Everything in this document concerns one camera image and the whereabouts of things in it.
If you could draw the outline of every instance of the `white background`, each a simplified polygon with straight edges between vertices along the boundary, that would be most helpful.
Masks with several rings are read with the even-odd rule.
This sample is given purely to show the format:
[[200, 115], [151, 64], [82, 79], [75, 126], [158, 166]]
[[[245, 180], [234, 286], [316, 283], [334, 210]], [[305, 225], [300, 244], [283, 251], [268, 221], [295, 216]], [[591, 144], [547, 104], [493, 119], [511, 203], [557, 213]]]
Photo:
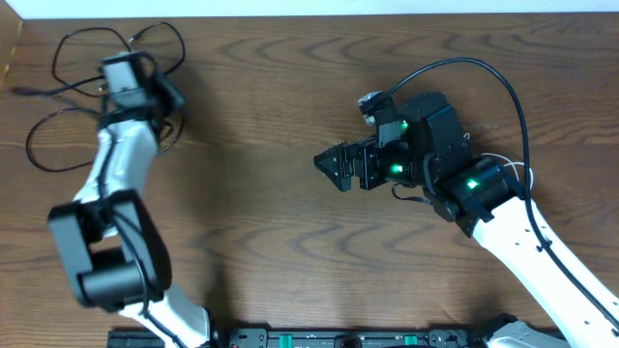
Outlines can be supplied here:
[[23, 19], [619, 12], [619, 0], [7, 0]]

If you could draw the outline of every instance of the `wooden surface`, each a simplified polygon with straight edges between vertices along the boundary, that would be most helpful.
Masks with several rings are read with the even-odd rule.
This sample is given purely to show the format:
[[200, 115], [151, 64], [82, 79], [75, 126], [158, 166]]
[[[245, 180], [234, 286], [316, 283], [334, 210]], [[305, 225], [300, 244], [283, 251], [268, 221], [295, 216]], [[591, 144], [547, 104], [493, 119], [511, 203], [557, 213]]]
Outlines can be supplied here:
[[[57, 86], [49, 63], [62, 36], [109, 25], [126, 37], [154, 22], [26, 21], [10, 86]], [[173, 75], [187, 96], [183, 140], [152, 166], [144, 200], [170, 251], [174, 278], [223, 321], [273, 327], [471, 326], [501, 311], [552, 322], [516, 278], [431, 209], [387, 186], [340, 193], [312, 156], [365, 137], [356, 100], [441, 58], [487, 60], [524, 105], [536, 186], [554, 230], [619, 292], [619, 14], [411, 15], [172, 20], [187, 42]], [[179, 46], [165, 29], [143, 47], [163, 66]], [[119, 50], [106, 35], [61, 56], [71, 81]], [[444, 92], [476, 151], [520, 159], [503, 88], [472, 66], [420, 77], [398, 100]], [[91, 101], [68, 94], [84, 105]], [[104, 345], [133, 323], [73, 299], [46, 226], [87, 169], [46, 174], [24, 139], [57, 101], [0, 96], [0, 345]], [[66, 115], [35, 139], [60, 166], [90, 159], [95, 125]]]
[[6, 1], [0, 0], [0, 91], [13, 57], [15, 44], [19, 39], [21, 18]]

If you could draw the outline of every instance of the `green connector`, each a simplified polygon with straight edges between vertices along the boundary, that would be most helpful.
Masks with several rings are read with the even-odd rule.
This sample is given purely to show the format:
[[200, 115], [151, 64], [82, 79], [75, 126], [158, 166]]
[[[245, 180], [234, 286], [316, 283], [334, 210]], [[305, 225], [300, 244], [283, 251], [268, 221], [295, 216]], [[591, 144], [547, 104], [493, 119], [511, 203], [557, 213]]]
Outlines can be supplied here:
[[417, 345], [417, 336], [415, 335], [405, 336], [404, 345]]
[[292, 334], [280, 334], [280, 348], [292, 348]]

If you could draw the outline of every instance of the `thin white wire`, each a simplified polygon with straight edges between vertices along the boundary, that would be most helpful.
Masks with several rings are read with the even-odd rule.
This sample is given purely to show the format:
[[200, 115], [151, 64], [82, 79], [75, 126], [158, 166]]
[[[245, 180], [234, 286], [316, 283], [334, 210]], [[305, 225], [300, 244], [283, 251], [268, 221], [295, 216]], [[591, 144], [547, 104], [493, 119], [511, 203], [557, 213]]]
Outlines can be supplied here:
[[[516, 168], [517, 165], [524, 166], [524, 163], [523, 162], [510, 162], [508, 164], [505, 164], [504, 166], [513, 166], [514, 168]], [[529, 167], [529, 173], [531, 173], [531, 189], [533, 189], [533, 180], [535, 178], [535, 176], [533, 175], [533, 168]]]
[[516, 166], [514, 165], [514, 163], [512, 162], [511, 159], [506, 158], [505, 156], [502, 155], [498, 155], [498, 154], [493, 154], [493, 153], [483, 153], [482, 156], [495, 156], [498, 157], [500, 159], [505, 160], [508, 164], [506, 164], [505, 166], [511, 166], [512, 169], [514, 170], [514, 174], [516, 175], [516, 180], [520, 181], [520, 178], [518, 177], [518, 171], [516, 169]]

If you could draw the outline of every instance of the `glowing green indicator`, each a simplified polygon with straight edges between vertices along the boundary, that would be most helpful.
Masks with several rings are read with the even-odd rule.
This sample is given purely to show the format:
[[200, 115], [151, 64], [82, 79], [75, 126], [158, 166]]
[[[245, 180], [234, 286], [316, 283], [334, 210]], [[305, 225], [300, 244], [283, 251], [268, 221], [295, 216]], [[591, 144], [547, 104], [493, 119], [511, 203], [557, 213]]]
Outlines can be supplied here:
[[477, 187], [478, 183], [475, 180], [469, 180], [466, 185], [469, 186], [470, 189], [474, 189]]

